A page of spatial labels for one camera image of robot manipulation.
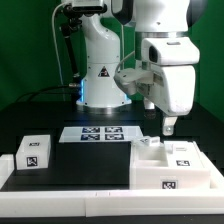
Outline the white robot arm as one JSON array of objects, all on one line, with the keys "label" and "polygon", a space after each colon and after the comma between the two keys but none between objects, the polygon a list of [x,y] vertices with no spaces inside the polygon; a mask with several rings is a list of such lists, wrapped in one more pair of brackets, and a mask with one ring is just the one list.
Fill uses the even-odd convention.
[{"label": "white robot arm", "polygon": [[199,49],[187,32],[208,0],[61,0],[71,29],[85,38],[87,74],[76,104],[110,113],[143,97],[146,115],[163,112],[162,133],[192,109]]}]

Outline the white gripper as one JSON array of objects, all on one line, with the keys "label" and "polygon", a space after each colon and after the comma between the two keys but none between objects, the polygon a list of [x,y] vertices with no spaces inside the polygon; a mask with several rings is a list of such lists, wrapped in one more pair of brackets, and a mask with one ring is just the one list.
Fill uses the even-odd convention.
[{"label": "white gripper", "polygon": [[193,105],[195,70],[193,66],[152,65],[153,83],[143,85],[144,115],[147,119],[156,117],[155,106],[168,116],[163,116],[162,133],[174,133],[176,117],[187,115]]}]

